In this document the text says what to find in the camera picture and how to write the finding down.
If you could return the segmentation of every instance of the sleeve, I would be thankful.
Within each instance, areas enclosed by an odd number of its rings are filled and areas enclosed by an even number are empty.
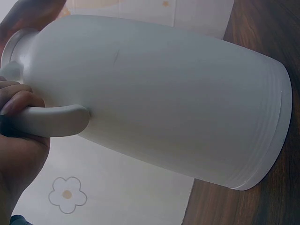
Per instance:
[[[10,219],[10,225],[32,225],[31,223],[27,222],[24,217],[21,215],[14,215]]]

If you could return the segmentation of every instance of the jug handle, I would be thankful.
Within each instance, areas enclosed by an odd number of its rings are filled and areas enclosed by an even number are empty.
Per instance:
[[[0,75],[9,80],[20,79],[16,62],[0,69]],[[41,137],[63,137],[82,132],[90,121],[89,111],[81,105],[52,108],[27,107],[17,116],[7,118],[14,128]]]

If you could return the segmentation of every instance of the jug neck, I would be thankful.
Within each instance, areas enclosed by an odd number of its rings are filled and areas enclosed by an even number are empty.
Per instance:
[[[4,47],[1,57],[1,68],[12,61],[23,66],[26,59],[25,55],[28,53],[32,41],[38,33],[39,31],[31,28],[17,31]]]

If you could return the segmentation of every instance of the finger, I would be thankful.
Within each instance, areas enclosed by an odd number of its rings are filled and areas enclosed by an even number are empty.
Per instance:
[[[0,76],[0,81],[6,81],[5,77]]]
[[[0,109],[18,92],[26,90],[32,92],[32,89],[28,85],[19,84],[12,85],[5,88],[0,89]]]
[[[16,93],[2,108],[1,114],[14,116],[20,113],[25,107],[45,107],[43,99],[32,92],[22,90]]]
[[[9,87],[9,86],[12,86],[12,85],[18,85],[20,84],[19,82],[17,81],[1,81],[0,79],[0,89],[1,88],[5,88],[5,87]]]

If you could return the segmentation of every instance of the hand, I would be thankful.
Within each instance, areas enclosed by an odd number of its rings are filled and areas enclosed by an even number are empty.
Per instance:
[[[18,0],[0,23],[0,59],[6,42],[18,30],[42,30],[54,21],[66,0]]]
[[[45,104],[31,87],[0,76],[0,224],[9,222],[19,197],[38,175],[49,152],[49,138],[24,134],[9,125],[9,117],[27,106]]]

